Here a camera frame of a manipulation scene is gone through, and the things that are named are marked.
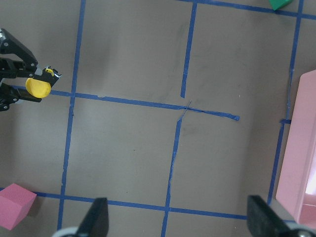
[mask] gray floor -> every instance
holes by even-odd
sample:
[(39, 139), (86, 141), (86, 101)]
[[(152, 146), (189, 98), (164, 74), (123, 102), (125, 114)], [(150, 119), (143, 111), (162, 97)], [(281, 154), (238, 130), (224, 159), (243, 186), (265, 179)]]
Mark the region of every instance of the gray floor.
[[(39, 195), (0, 235), (51, 236), (107, 197), (110, 237), (250, 236), (246, 198), (274, 197), (289, 130), (280, 121), (291, 118), (300, 75), (316, 67), (313, 0), (279, 14), (268, 0), (2, 0), (0, 13), (0, 27), (63, 74), (41, 103), (0, 114), (0, 187)], [(179, 120), (189, 102), (240, 120), (192, 109)]]

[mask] pink box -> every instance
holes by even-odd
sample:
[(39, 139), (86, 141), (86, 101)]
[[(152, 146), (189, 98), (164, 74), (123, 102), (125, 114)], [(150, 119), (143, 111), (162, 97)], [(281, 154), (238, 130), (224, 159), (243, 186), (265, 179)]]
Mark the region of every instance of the pink box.
[(301, 76), (276, 199), (316, 228), (316, 70)]
[(36, 194), (11, 184), (0, 191), (0, 226), (12, 230), (28, 214)]

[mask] green block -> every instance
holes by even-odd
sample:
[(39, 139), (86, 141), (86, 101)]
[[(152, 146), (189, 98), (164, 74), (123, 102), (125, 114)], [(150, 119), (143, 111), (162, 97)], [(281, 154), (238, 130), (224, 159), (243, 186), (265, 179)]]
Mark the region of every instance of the green block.
[(270, 4), (272, 6), (272, 9), (274, 11), (280, 9), (281, 7), (284, 7), (285, 5), (288, 5), (292, 1), (293, 0), (269, 0)]

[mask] pink container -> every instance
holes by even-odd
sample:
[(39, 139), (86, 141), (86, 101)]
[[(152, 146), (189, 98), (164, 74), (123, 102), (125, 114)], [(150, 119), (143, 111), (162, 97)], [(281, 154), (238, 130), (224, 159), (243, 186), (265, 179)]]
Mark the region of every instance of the pink container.
[(316, 70), (301, 76), (276, 199), (316, 228)]
[(0, 191), (0, 226), (12, 230), (27, 216), (35, 197), (16, 184)]

